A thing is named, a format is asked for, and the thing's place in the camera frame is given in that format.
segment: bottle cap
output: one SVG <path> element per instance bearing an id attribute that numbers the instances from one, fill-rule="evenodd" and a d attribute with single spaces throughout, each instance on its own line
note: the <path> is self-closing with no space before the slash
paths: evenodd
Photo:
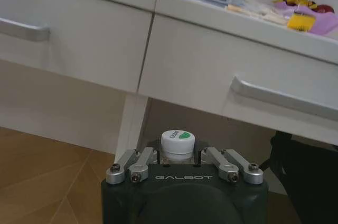
<path id="1" fill-rule="evenodd" d="M 195 136 L 184 130 L 167 130 L 162 134 L 161 146 L 164 155 L 173 161 L 182 161 L 192 157 Z"/>

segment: white wall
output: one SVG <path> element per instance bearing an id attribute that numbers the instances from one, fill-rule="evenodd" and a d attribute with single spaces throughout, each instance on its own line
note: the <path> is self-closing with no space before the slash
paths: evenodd
<path id="1" fill-rule="evenodd" d="M 114 153 L 125 94 L 0 61 L 0 126 Z"/>

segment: drawer handle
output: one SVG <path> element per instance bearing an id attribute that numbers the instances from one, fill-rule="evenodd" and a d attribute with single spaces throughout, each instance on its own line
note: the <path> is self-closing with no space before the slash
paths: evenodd
<path id="1" fill-rule="evenodd" d="M 257 86 L 249 82 L 240 80 L 238 77 L 234 77 L 231 89 L 242 96 L 250 97 L 271 104 L 283 106 L 290 109 L 296 109 L 308 114 L 329 118 L 332 120 L 338 120 L 338 109 L 313 102 L 310 100 L 302 99 L 293 95 L 288 95 L 279 91 L 268 89 L 265 87 Z"/>
<path id="2" fill-rule="evenodd" d="M 49 39 L 48 27 L 31 26 L 3 18 L 0 18 L 0 33 L 33 42 L 47 41 Z"/>

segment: white drawer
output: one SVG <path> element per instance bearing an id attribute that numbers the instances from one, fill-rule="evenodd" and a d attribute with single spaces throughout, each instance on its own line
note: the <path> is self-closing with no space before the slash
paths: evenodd
<path id="1" fill-rule="evenodd" d="M 0 18 L 50 30 L 42 42 L 0 34 L 0 59 L 136 92 L 150 12 L 106 0 L 0 0 Z"/>
<path id="2" fill-rule="evenodd" d="M 155 17 L 139 92 L 338 144 L 337 65 L 171 18 Z"/>

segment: screw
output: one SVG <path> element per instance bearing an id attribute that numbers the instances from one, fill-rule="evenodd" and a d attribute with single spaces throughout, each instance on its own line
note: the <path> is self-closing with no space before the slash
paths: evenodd
<path id="1" fill-rule="evenodd" d="M 110 167 L 110 171 L 114 172 L 114 171 L 119 171 L 120 170 L 120 164 L 118 163 L 114 163 L 111 167 Z"/>
<path id="2" fill-rule="evenodd" d="M 132 183 L 138 183 L 139 181 L 141 181 L 141 175 L 139 173 L 133 174 L 131 177 L 131 181 Z"/>
<path id="3" fill-rule="evenodd" d="M 228 175 L 228 179 L 229 179 L 230 183 L 237 183 L 238 182 L 238 174 L 235 173 L 235 172 L 231 172 Z"/>
<path id="4" fill-rule="evenodd" d="M 256 163 L 250 163 L 248 168 L 249 168 L 250 171 L 259 170 L 259 166 Z"/>

